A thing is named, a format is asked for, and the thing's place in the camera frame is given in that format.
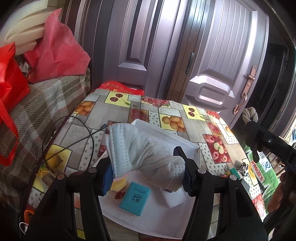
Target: fruit print tablecloth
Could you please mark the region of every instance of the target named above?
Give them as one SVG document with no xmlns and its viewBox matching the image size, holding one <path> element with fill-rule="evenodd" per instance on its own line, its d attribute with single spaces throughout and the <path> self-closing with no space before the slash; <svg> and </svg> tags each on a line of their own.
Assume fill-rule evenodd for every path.
<svg viewBox="0 0 296 241">
<path fill-rule="evenodd" d="M 53 137 L 46 149 L 47 156 L 89 135 L 83 124 L 73 117 L 79 118 L 91 132 L 95 132 L 103 124 L 131 123 L 137 118 L 171 131 L 200 146 L 201 167 L 213 175 L 225 176 L 231 168 L 239 168 L 243 161 L 251 166 L 237 139 L 218 113 L 174 101 L 104 89 L 95 90 L 74 110 L 72 117 L 67 119 Z M 85 139 L 61 152 L 47 164 L 42 164 L 37 173 L 32 174 L 33 185 L 29 194 L 25 196 L 23 209 L 26 212 L 25 215 L 22 213 L 23 221 L 30 221 L 30 215 L 34 213 L 44 193 L 58 174 L 70 175 L 76 171 L 85 171 L 97 161 L 106 150 L 105 133 L 108 133 L 108 128 L 94 135 L 94 146 L 91 138 Z M 260 208 L 259 212 L 264 213 L 264 204 L 256 178 L 251 180 L 248 177 L 246 181 L 250 185 L 251 199 L 256 207 Z M 77 233 L 83 238 L 79 200 L 77 196 L 75 198 Z"/>
</svg>

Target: door handle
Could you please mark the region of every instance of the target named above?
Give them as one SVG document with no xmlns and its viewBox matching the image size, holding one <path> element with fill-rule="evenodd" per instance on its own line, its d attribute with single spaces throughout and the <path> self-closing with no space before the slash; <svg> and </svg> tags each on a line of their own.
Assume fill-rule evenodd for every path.
<svg viewBox="0 0 296 241">
<path fill-rule="evenodd" d="M 257 70 L 256 70 L 256 66 L 252 66 L 250 74 L 247 75 L 248 79 L 247 79 L 247 83 L 244 87 L 244 90 L 242 91 L 241 94 L 241 98 L 243 99 L 243 102 L 240 105 L 235 105 L 234 109 L 233 109 L 233 113 L 237 114 L 240 110 L 240 108 L 247 102 L 248 100 L 248 92 L 252 86 L 252 83 L 255 80 L 255 74 L 256 74 Z"/>
</svg>

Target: white cord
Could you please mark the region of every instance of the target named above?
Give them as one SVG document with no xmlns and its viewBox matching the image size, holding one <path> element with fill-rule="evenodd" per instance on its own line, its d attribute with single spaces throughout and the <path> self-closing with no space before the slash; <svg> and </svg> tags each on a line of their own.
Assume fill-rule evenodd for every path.
<svg viewBox="0 0 296 241">
<path fill-rule="evenodd" d="M 21 226 L 20 226 L 21 224 L 26 225 L 26 226 L 25 226 L 25 231 L 21 228 Z M 20 222 L 20 223 L 19 223 L 19 228 L 20 228 L 20 230 L 23 232 L 23 234 L 26 234 L 26 231 L 27 231 L 28 226 L 29 226 L 29 225 L 28 225 L 27 223 L 24 223 L 24 222 Z"/>
<path fill-rule="evenodd" d="M 249 121 L 258 122 L 258 114 L 254 107 L 246 108 L 242 111 L 242 119 L 245 124 L 247 124 Z"/>
</svg>

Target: door panel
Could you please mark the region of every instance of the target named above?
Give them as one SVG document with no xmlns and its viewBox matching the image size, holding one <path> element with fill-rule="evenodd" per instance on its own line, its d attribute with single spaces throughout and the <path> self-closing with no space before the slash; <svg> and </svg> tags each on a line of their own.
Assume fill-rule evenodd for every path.
<svg viewBox="0 0 296 241">
<path fill-rule="evenodd" d="M 172 35 L 181 31 L 176 25 L 183 18 L 179 23 L 176 19 L 186 4 L 187 0 L 115 0 L 104 81 L 116 80 L 156 97 Z"/>
<path fill-rule="evenodd" d="M 190 104 L 220 111 L 231 126 L 247 74 L 252 66 L 257 68 L 255 77 L 260 73 L 268 38 L 266 21 L 266 14 L 251 0 L 216 0 L 185 91 Z"/>
</svg>

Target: plaid fabric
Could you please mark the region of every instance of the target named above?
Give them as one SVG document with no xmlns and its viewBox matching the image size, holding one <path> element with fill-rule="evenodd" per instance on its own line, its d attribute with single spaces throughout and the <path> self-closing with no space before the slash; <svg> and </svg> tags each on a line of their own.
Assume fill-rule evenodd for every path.
<svg viewBox="0 0 296 241">
<path fill-rule="evenodd" d="M 0 200 L 19 212 L 24 182 L 40 158 L 43 141 L 58 129 L 50 127 L 61 117 L 70 114 L 90 91 L 90 72 L 79 76 L 65 76 L 30 85 L 28 94 L 11 112 L 18 129 L 20 144 L 13 163 L 0 165 Z M 7 156 L 15 143 L 14 135 L 5 124 L 0 126 L 0 152 Z"/>
</svg>

